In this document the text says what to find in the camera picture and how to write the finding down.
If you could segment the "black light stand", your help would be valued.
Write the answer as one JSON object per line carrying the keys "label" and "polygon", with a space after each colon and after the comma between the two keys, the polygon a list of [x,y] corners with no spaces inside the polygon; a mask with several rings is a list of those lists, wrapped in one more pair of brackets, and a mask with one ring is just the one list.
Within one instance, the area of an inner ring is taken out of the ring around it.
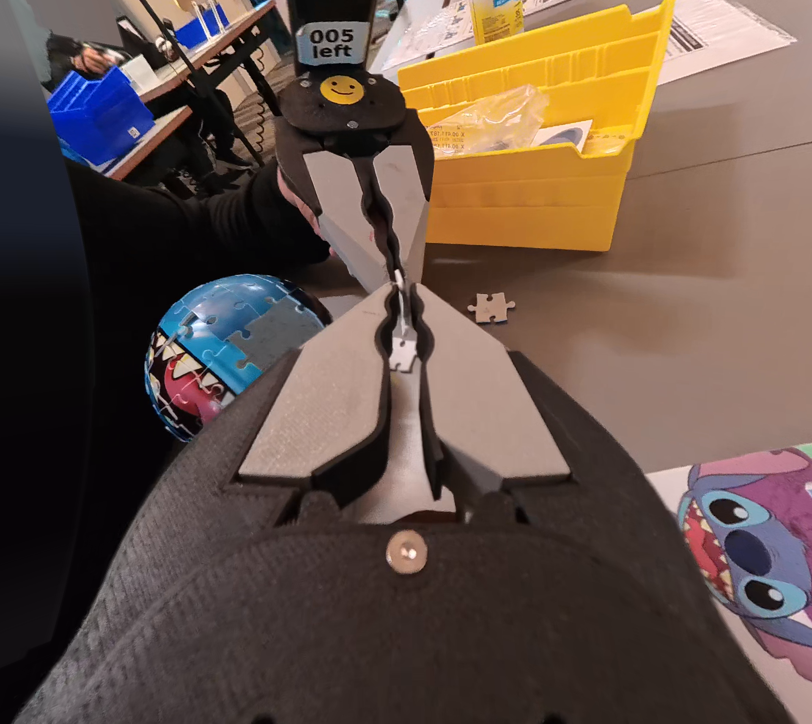
{"label": "black light stand", "polygon": [[185,66],[188,68],[188,72],[186,74],[185,79],[191,80],[190,84],[194,88],[198,98],[207,99],[211,102],[212,108],[214,108],[218,112],[219,120],[223,121],[224,123],[228,123],[231,127],[234,128],[236,137],[243,143],[243,145],[249,151],[249,153],[256,161],[256,163],[260,167],[263,166],[264,161],[261,159],[259,153],[253,149],[248,138],[241,130],[238,129],[238,127],[234,123],[233,118],[228,115],[226,110],[222,107],[218,97],[213,93],[212,91],[213,89],[209,83],[209,75],[195,68],[193,62],[189,60],[188,56],[185,54],[184,49],[179,45],[175,33],[166,27],[165,23],[158,16],[155,9],[153,9],[153,7],[149,4],[148,0],[138,0],[138,1],[141,3],[142,7],[147,11],[148,15],[152,18],[152,20],[156,24],[159,33],[171,44],[176,60],[182,60]]}

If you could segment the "cartoon printed puzzle box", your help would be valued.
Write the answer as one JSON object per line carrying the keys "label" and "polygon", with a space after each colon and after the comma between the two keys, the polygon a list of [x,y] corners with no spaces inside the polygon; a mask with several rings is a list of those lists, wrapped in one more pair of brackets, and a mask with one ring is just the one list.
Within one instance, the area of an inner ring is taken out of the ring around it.
{"label": "cartoon printed puzzle box", "polygon": [[811,445],[647,475],[719,616],[793,720],[811,722]]}

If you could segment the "yellow plastic bin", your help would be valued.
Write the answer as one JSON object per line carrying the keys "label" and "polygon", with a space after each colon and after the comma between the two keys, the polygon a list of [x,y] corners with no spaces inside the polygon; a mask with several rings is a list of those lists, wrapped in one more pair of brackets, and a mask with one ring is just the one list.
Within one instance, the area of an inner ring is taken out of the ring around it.
{"label": "yellow plastic bin", "polygon": [[545,125],[592,122],[584,151],[567,143],[436,161],[428,242],[606,252],[674,7],[620,5],[399,70],[427,127],[526,84],[548,98]]}

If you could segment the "wooden top table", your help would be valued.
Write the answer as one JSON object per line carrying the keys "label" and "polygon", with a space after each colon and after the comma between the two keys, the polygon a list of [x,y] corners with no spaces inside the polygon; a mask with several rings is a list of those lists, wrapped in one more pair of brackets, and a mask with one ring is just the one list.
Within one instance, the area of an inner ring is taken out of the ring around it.
{"label": "wooden top table", "polygon": [[[264,73],[254,62],[255,52],[270,39],[269,13],[276,9],[276,1],[269,0],[249,9],[226,29],[193,49],[180,48],[180,58],[156,71],[156,78],[144,89],[137,89],[140,100],[148,103],[177,89],[184,83],[193,85],[198,93],[209,94],[224,80],[243,69],[249,75],[261,99],[272,115],[280,115],[279,102]],[[123,180],[151,152],[191,115],[182,107],[161,117],[136,146],[116,163],[102,168],[102,173],[113,180]]]}

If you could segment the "blue plastic crate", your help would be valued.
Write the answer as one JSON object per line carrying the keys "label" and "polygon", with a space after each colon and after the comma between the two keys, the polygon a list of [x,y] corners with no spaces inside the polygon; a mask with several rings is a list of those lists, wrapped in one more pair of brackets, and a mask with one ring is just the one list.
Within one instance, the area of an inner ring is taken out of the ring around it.
{"label": "blue plastic crate", "polygon": [[46,103],[58,137],[98,167],[128,154],[155,125],[153,114],[118,67],[99,80],[71,71]]}

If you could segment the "person's left hand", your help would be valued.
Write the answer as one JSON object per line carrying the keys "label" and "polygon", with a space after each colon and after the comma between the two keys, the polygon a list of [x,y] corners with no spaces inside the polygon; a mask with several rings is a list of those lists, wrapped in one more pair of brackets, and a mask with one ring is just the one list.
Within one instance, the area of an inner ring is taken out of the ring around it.
{"label": "person's left hand", "polygon": [[279,196],[285,201],[286,226],[290,230],[291,246],[296,258],[303,262],[319,263],[328,258],[337,259],[335,249],[323,238],[318,219],[311,208],[290,187],[281,165],[277,163],[276,185]]}

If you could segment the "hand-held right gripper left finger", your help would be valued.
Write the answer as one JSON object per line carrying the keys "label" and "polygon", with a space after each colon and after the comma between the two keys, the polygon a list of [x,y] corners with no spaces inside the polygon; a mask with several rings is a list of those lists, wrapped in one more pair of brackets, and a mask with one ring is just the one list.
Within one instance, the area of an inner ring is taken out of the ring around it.
{"label": "hand-held right gripper left finger", "polygon": [[380,480],[391,414],[392,283],[314,336],[239,466],[248,483],[328,493],[344,508]]}

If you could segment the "clear plastic bag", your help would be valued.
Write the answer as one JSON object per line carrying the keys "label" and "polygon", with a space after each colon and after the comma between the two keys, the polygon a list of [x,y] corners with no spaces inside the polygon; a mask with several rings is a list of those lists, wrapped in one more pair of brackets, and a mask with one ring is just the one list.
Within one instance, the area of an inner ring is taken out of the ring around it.
{"label": "clear plastic bag", "polygon": [[523,85],[482,98],[427,128],[437,160],[529,148],[550,96]]}

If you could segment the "clear acrylic holder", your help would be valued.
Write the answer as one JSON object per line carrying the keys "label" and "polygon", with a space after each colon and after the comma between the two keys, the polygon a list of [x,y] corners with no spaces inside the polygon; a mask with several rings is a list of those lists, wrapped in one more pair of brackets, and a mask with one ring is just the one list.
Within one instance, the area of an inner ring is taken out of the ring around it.
{"label": "clear acrylic holder", "polygon": [[221,11],[218,0],[192,0],[191,5],[205,41],[212,40],[228,29],[229,21]]}

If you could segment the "white sheet in plastic sleeve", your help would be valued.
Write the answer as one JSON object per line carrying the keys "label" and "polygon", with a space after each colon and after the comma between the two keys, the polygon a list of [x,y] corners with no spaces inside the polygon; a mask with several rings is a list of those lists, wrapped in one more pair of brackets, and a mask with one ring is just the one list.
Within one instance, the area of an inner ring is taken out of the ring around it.
{"label": "white sheet in plastic sleeve", "polygon": [[735,0],[675,0],[658,85],[791,46],[796,38]]}

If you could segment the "blue white leaflet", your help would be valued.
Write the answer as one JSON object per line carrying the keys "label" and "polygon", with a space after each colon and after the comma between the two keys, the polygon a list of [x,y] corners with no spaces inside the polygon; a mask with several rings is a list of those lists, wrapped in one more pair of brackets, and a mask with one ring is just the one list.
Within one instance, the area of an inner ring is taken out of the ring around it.
{"label": "blue white leaflet", "polygon": [[593,120],[583,120],[540,128],[530,147],[535,149],[543,146],[572,145],[578,152],[581,152],[590,135],[592,125]]}

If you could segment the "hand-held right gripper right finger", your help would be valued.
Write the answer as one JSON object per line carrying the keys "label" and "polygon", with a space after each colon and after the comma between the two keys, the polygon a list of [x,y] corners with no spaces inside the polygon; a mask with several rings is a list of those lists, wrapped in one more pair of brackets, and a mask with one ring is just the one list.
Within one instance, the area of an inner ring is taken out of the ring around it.
{"label": "hand-held right gripper right finger", "polygon": [[419,417],[431,492],[455,500],[567,481],[571,470],[509,351],[424,285],[412,286]]}

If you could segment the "blue puzzle ball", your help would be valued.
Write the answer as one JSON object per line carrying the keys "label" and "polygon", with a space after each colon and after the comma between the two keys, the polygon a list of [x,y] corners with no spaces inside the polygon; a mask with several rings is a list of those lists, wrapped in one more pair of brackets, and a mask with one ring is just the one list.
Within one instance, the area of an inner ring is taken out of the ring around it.
{"label": "blue puzzle ball", "polygon": [[317,298],[285,279],[237,274],[173,304],[152,334],[145,390],[167,431],[189,443],[229,404],[332,323]]}

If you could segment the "white puzzle piece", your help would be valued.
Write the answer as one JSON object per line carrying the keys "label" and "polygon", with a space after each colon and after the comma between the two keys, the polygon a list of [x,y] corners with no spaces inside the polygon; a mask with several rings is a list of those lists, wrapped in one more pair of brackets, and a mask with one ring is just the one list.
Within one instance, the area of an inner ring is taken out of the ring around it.
{"label": "white puzzle piece", "polygon": [[409,283],[400,269],[394,270],[394,283],[398,304],[391,333],[390,370],[409,374],[417,358],[418,334],[413,324]]}
{"label": "white puzzle piece", "polygon": [[508,321],[509,313],[516,308],[516,303],[506,298],[503,292],[476,295],[475,303],[467,306],[472,319],[478,325],[503,324]]}

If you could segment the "person's left forearm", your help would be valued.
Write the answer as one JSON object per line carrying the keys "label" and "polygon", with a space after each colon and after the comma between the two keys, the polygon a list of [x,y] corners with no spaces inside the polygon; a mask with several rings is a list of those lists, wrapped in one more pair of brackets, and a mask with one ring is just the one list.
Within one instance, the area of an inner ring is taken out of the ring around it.
{"label": "person's left forearm", "polygon": [[90,291],[155,287],[168,295],[233,273],[278,273],[327,260],[330,245],[280,191],[278,162],[235,190],[188,199],[112,180],[65,159]]}

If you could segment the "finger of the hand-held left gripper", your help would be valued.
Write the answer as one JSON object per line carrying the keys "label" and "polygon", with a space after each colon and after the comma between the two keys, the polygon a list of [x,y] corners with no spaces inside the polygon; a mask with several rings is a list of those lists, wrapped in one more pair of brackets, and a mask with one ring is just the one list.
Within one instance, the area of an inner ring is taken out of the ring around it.
{"label": "finger of the hand-held left gripper", "polygon": [[421,283],[430,204],[412,147],[388,146],[374,159],[373,171],[393,267]]}
{"label": "finger of the hand-held left gripper", "polygon": [[395,149],[373,158],[327,150],[304,156],[321,235],[367,293],[387,283],[401,287],[395,207],[387,197],[398,158]]}

